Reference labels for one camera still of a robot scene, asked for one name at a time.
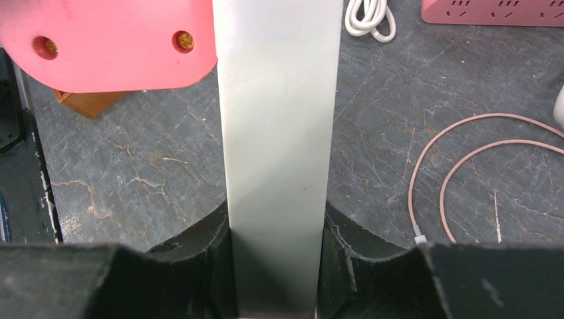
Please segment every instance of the gray floor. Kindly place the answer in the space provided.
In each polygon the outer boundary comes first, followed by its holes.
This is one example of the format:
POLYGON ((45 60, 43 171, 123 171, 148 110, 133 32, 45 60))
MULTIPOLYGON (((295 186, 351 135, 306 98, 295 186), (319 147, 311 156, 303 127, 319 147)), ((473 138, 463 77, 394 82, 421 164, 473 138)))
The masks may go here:
MULTIPOLYGON (((555 126, 564 84, 564 30, 427 25, 420 1, 391 1, 390 44, 343 31, 328 198, 373 233, 414 244, 408 180, 423 145, 447 125, 500 111, 555 126)), ((67 243, 114 241, 146 250, 225 199, 217 76, 181 90, 133 92, 96 120, 55 102, 31 81, 47 166, 67 243)), ((416 184, 420 227, 446 242, 438 193, 452 164, 477 146, 543 130, 482 120, 441 139, 416 184)), ((526 146, 476 156, 453 177, 446 202, 463 243, 564 242, 564 159, 526 146)))

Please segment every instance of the pink charging cable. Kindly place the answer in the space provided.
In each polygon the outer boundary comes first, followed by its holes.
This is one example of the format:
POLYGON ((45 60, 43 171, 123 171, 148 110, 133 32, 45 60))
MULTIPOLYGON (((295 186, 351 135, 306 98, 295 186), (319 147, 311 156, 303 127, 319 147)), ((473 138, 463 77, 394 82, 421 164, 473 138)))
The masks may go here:
MULTIPOLYGON (((415 242, 417 244, 426 243, 426 241, 427 241, 427 238, 425 237, 425 235, 423 235, 421 233, 421 230, 419 229, 419 226, 417 225, 417 221, 415 220, 415 212, 414 212, 414 208, 413 208, 413 189, 414 189, 414 186, 415 186, 415 179, 417 177, 417 173, 419 171, 419 167, 421 166, 421 162, 423 161, 423 158, 425 157, 425 155, 427 154, 427 151, 431 148, 431 146, 439 138, 441 138, 444 134, 448 133, 450 130, 456 128, 457 126, 460 126, 460 125, 468 123, 468 122, 472 122, 474 120, 480 120, 482 118, 513 118, 513 119, 516 119, 516 120, 521 120, 521 121, 539 126, 541 128, 544 128, 545 130, 553 132, 554 134, 560 136, 561 138, 564 138, 563 132, 560 132, 559 130, 557 130, 557 129, 551 127, 551 126, 548 126, 547 124, 544 124, 544 123, 539 122, 537 120, 533 120, 531 118, 527 118, 525 116, 509 114, 509 113, 488 113, 488 114, 472 116, 472 117, 460 120, 460 121, 448 126, 447 128, 445 128, 441 132, 439 132, 439 134, 437 134, 434 138, 432 138, 427 143, 427 145, 425 146, 425 148, 423 149, 423 151, 419 155, 419 158, 417 159, 417 162, 415 163, 415 167, 413 169, 413 174, 411 175, 411 180, 409 182, 408 209, 409 209, 409 216, 411 218, 411 224, 413 225, 413 229, 414 229, 415 235, 416 235, 415 236, 415 242)), ((546 148, 548 150, 553 150, 554 152, 557 152, 557 153, 564 155, 563 149, 557 148, 555 146, 548 145, 548 144, 545 144, 545 143, 542 143, 542 142, 536 142, 536 141, 532 141, 532 140, 502 140, 502 141, 490 143, 488 145, 484 145, 484 146, 470 152, 466 156, 464 156, 460 161, 458 161, 458 163, 454 164, 453 168, 448 172, 446 178, 444 179, 444 181, 442 183, 441 190, 440 190, 440 196, 439 196, 439 210, 440 210, 440 214, 441 214, 442 225, 443 225, 443 228, 444 228, 444 230, 445 230, 446 234, 448 235, 448 238, 450 239, 451 242, 456 243, 456 240, 455 240, 452 232, 450 231, 450 228, 448 227, 448 223, 446 221, 446 211, 444 209, 444 194, 445 194, 445 191, 446 191, 446 186, 448 184, 448 181, 454 175, 456 170, 465 161, 470 159, 472 156, 474 156, 474 155, 476 155, 480 152, 483 152, 485 150, 488 150, 490 148, 494 148, 496 146, 506 145, 506 144, 527 144, 527 145, 532 145, 532 146, 539 146, 539 147, 542 147, 542 148, 546 148)))

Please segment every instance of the marble surface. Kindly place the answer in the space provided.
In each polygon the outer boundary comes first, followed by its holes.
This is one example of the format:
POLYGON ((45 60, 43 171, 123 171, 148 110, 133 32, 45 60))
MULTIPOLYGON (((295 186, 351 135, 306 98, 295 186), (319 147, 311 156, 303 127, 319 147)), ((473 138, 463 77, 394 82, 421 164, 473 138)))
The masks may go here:
MULTIPOLYGON (((420 1, 390 1, 397 38, 380 44, 343 29, 328 198, 369 231, 414 244, 410 174, 442 128, 486 112, 551 118, 564 84, 564 30, 428 25, 420 1)), ((58 105, 30 81, 67 243, 114 241, 146 250, 225 199, 217 76, 180 90, 132 92, 95 120, 58 105)), ((419 225, 447 242, 438 195, 453 163, 503 138, 564 142, 506 119, 442 138, 416 183, 419 225)), ((527 146, 474 157, 452 178, 448 219, 463 243, 564 243, 564 158, 527 146)))

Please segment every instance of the metal strip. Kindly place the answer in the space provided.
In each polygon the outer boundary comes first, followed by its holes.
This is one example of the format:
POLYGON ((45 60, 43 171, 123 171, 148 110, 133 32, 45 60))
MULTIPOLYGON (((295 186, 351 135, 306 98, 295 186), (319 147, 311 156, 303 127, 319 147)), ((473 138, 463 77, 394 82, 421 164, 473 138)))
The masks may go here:
POLYGON ((342 0, 213 0, 243 318, 313 318, 342 0))

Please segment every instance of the pink plastic object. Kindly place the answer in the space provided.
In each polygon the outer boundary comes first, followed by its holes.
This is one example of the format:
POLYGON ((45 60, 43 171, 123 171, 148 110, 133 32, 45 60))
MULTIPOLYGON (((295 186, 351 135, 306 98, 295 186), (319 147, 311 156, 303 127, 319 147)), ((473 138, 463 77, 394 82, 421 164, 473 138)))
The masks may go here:
POLYGON ((423 0, 428 23, 564 27, 564 0, 423 0))
POLYGON ((178 88, 217 62, 211 3, 0 0, 0 42, 24 71, 57 90, 178 88), (192 51, 178 46, 179 31, 193 36, 192 51))

